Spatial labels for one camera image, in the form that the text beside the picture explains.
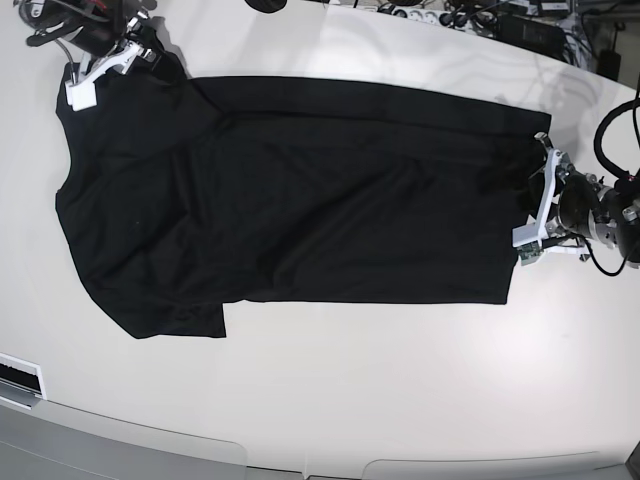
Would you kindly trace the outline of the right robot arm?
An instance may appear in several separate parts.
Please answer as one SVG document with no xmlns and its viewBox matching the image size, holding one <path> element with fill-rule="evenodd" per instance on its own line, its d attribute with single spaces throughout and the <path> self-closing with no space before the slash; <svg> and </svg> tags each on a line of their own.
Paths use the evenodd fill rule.
<svg viewBox="0 0 640 480">
<path fill-rule="evenodd" d="M 163 49 L 150 20 L 155 1 L 15 1 L 13 6 L 33 30 L 29 47 L 55 43 L 64 51 L 72 87 L 110 69 L 162 77 Z"/>
</svg>

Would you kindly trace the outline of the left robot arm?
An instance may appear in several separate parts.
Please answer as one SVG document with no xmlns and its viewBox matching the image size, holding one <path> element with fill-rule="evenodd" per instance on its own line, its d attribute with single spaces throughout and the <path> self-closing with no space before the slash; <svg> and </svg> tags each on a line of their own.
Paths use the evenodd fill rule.
<svg viewBox="0 0 640 480">
<path fill-rule="evenodd" d="M 592 145 L 599 173 L 579 170 L 546 133 L 536 135 L 545 160 L 530 176 L 530 220 L 512 231 L 522 264 L 556 253 L 590 261 L 608 277 L 639 266 L 639 160 L 623 159 L 607 137 L 623 120 L 638 141 L 638 85 L 631 99 L 612 108 L 595 129 Z"/>
</svg>

